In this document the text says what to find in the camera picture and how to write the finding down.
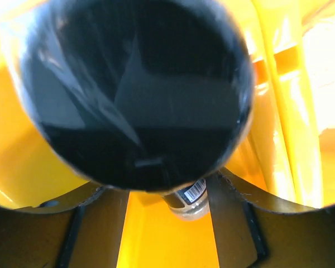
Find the black strip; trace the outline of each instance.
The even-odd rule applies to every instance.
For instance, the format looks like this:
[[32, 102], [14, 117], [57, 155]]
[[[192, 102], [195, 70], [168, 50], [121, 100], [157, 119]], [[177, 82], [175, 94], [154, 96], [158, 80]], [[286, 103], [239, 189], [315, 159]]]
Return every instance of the black strip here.
[[73, 253], [74, 244], [82, 223], [84, 211], [85, 206], [79, 206], [75, 208], [72, 214], [70, 225], [57, 259], [56, 268], [68, 268], [69, 266], [69, 261]]
[[248, 202], [242, 202], [242, 207], [257, 251], [257, 260], [250, 265], [250, 267], [255, 267], [268, 255], [267, 246], [260, 231], [258, 219], [255, 216], [252, 205]]

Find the dark brown panel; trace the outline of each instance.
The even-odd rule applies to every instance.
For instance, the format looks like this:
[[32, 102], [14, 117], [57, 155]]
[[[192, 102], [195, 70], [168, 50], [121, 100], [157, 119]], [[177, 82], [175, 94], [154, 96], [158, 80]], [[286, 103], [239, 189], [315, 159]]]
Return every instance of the dark brown panel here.
[[[207, 180], [221, 268], [244, 268], [253, 263], [252, 267], [262, 268], [335, 268], [335, 205], [319, 210], [302, 207], [253, 189], [226, 169], [221, 174]], [[254, 230], [249, 226], [248, 233], [246, 226], [251, 215], [246, 210], [242, 213], [246, 204], [267, 252], [257, 262], [259, 248], [251, 242]]]
[[52, 199], [48, 202], [56, 202], [55, 205], [50, 206], [42, 203], [39, 207], [26, 207], [17, 209], [17, 211], [33, 214], [53, 214], [59, 213], [67, 210], [71, 210], [80, 204], [89, 204], [96, 200], [103, 191], [103, 187], [98, 184], [88, 182], [60, 197]]
[[53, 268], [71, 212], [34, 215], [0, 208], [0, 268]]
[[128, 196], [110, 190], [86, 207], [70, 268], [117, 266]]

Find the black cylinder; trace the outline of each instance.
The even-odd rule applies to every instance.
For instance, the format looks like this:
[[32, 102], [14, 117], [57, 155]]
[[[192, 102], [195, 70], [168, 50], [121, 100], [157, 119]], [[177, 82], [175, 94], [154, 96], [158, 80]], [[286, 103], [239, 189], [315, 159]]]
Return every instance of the black cylinder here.
[[252, 68], [218, 2], [57, 0], [28, 28], [22, 103], [87, 178], [169, 190], [221, 167], [239, 142]]

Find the yellow panel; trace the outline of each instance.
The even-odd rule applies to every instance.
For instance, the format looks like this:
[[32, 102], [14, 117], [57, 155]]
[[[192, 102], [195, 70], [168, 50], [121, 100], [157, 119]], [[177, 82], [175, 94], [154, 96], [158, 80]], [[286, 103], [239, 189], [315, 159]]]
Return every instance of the yellow panel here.
[[256, 88], [253, 123], [247, 140], [232, 155], [227, 168], [261, 189], [289, 201], [295, 201], [295, 190], [288, 155], [281, 130], [279, 113], [259, 19], [251, 1], [222, 1], [240, 25], [251, 55]]
[[218, 268], [210, 214], [184, 222], [162, 199], [146, 206], [131, 193], [117, 268], [138, 267]]
[[319, 208], [323, 206], [320, 150], [302, 49], [299, 2], [254, 0], [253, 4], [264, 38], [296, 200]]
[[320, 135], [320, 150], [324, 176], [324, 205], [335, 203], [335, 129]]
[[309, 20], [320, 8], [331, 2], [335, 2], [335, 0], [299, 0], [302, 21]]
[[0, 67], [0, 205], [36, 207], [86, 181], [53, 153], [21, 109], [5, 66]]

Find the label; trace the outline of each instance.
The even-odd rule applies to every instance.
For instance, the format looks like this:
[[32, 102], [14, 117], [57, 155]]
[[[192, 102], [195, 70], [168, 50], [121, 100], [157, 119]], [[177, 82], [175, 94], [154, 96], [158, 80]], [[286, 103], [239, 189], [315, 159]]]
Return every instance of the label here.
[[205, 179], [199, 179], [193, 185], [179, 190], [177, 193], [188, 205], [191, 205], [198, 200], [205, 191], [206, 181]]

